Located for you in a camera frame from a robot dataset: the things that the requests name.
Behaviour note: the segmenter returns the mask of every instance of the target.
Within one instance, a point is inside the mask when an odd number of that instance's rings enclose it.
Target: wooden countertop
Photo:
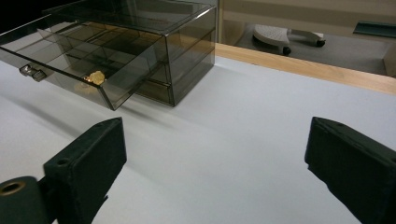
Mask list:
[[[396,78],[216,44],[216,55],[264,67],[396,95]]]

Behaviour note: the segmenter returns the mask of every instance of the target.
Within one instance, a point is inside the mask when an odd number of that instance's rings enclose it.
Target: gold object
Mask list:
[[[105,74],[103,74],[101,71],[96,71],[96,72],[90,74],[90,80],[94,84],[100,85],[100,84],[102,84],[102,82],[105,81]]]
[[[88,82],[92,82],[90,77],[84,77],[84,80],[88,81]]]

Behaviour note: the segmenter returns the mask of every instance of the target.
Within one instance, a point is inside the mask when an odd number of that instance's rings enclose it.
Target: transparent drawer organizer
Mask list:
[[[216,9],[88,0],[0,35],[0,60],[116,110],[132,94],[176,105],[214,64]]]

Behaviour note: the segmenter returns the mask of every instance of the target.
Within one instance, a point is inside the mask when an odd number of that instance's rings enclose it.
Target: floor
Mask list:
[[[247,24],[244,35],[235,44],[245,49],[282,54],[282,49],[253,39],[254,24]],[[318,48],[303,36],[289,35],[291,54],[285,57],[349,68],[385,76],[383,57],[390,43],[324,35],[326,44]]]

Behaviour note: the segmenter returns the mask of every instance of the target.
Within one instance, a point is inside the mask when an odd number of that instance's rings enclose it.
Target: white tabletop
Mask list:
[[[396,97],[221,57],[176,107],[111,111],[0,63],[0,182],[122,117],[128,161],[93,223],[359,223],[307,170],[312,117],[396,148]]]

